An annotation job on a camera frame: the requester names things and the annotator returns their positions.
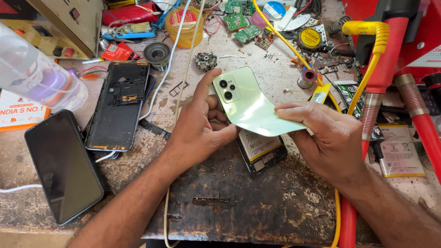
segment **yellow jar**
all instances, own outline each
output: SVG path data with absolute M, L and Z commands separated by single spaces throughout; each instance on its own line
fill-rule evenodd
M 178 34 L 179 25 L 181 23 L 182 14 L 184 11 L 179 9 L 171 10 L 165 17 L 165 29 L 170 34 L 170 38 L 173 42 L 176 41 L 176 36 Z M 185 14 L 185 20 L 182 24 L 181 34 L 179 35 L 178 47 L 190 48 L 191 41 L 193 40 L 194 29 L 196 28 L 196 21 L 198 19 L 199 10 L 189 6 L 187 13 Z M 202 40 L 202 28 L 204 27 L 203 18 L 199 22 L 198 31 L 196 33 L 196 38 L 194 40 L 194 45 L 196 46 Z

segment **camera lens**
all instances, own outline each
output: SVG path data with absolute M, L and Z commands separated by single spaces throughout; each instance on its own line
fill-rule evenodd
M 231 98 L 233 98 L 233 94 L 231 94 L 231 92 L 227 91 L 224 94 L 225 99 L 230 100 Z
M 227 87 L 227 81 L 225 81 L 225 80 L 221 80 L 220 82 L 219 82 L 219 85 L 222 87 L 222 88 L 226 88 Z

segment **dirty wooden table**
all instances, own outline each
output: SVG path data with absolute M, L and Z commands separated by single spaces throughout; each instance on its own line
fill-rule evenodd
M 344 9 L 337 0 L 323 2 L 322 20 L 326 26 L 336 21 Z M 209 31 L 214 32 L 214 25 Z M 268 49 L 275 54 L 273 59 L 264 58 L 266 52 L 253 42 L 241 45 L 236 39 L 220 28 L 211 38 L 204 38 L 195 47 L 193 56 L 199 52 L 213 52 L 218 56 L 239 55 L 245 58 L 219 59 L 218 68 L 223 72 L 243 66 L 253 69 L 259 85 L 266 97 L 275 105 L 300 100 L 306 101 L 313 89 L 302 90 L 295 81 L 299 71 L 289 62 L 293 57 L 286 45 L 277 39 Z M 138 54 L 146 44 L 162 41 L 165 34 L 141 44 L 129 45 Z M 170 38 L 165 40 L 172 46 Z M 345 43 L 336 40 L 336 44 Z M 151 122 L 171 131 L 176 97 L 168 92 L 182 81 L 188 49 L 177 49 L 170 74 L 154 101 Z M 92 65 L 82 65 L 80 61 L 61 60 L 65 68 L 78 70 Z M 107 66 L 108 62 L 99 65 Z M 342 72 L 328 74 L 331 80 L 352 80 L 353 75 Z M 163 73 L 151 70 L 157 83 Z M 188 103 L 197 82 L 203 73 L 193 64 L 187 81 L 190 86 L 183 92 L 182 103 Z M 95 109 L 97 97 L 105 74 L 96 80 L 84 80 L 89 97 L 83 107 L 74 112 L 80 127 L 85 127 Z M 287 94 L 283 89 L 289 88 Z M 331 89 L 337 101 L 338 93 Z M 0 133 L 0 188 L 13 188 L 26 184 L 39 184 L 23 137 L 25 130 Z M 300 156 L 295 144 L 283 135 L 288 157 L 279 165 L 262 175 L 252 178 L 248 173 L 237 145 L 232 142 L 219 149 L 205 162 L 182 174 L 171 186 L 169 205 L 169 239 L 171 240 L 218 240 L 254 242 L 267 244 L 303 244 L 329 246 L 335 232 L 335 201 L 333 188 L 325 180 L 311 172 Z M 103 202 L 64 226 L 57 226 L 41 188 L 29 188 L 0 195 L 0 231 L 26 233 L 68 233 L 82 228 L 114 194 L 124 189 L 161 152 L 165 140 L 138 127 L 133 148 L 123 153 L 119 159 L 99 163 L 100 171 L 107 179 L 111 195 Z M 440 185 L 433 172 L 426 170 L 425 178 L 389 179 L 392 186 L 418 203 L 434 216 L 441 216 Z M 195 197 L 228 199 L 224 203 L 198 204 Z M 163 239 L 164 201 L 159 205 L 147 226 L 144 238 Z M 359 217 L 357 243 L 377 246 L 380 241 L 367 224 Z

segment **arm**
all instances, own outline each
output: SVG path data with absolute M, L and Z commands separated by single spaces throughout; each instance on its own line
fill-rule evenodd
M 438 247 L 441 225 L 405 199 L 361 159 L 362 124 L 315 102 L 285 103 L 278 116 L 303 122 L 313 133 L 289 135 L 310 168 L 344 195 L 385 247 Z
M 208 95 L 214 76 L 206 73 L 193 100 L 182 108 L 176 127 L 159 157 L 102 209 L 67 246 L 134 247 L 141 238 L 167 188 L 184 171 L 206 160 L 220 146 L 236 139 L 239 129 L 217 109 Z

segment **qr code label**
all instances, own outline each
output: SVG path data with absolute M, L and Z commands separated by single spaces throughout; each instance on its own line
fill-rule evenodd
M 116 51 L 116 49 L 117 49 L 118 47 L 117 46 L 115 46 L 115 45 L 110 45 L 109 46 L 109 48 L 107 48 L 110 52 L 115 52 Z
M 326 93 L 325 92 L 319 92 L 314 94 L 314 96 L 312 97 L 311 101 L 316 101 L 318 103 L 323 103 L 324 99 L 325 99 Z

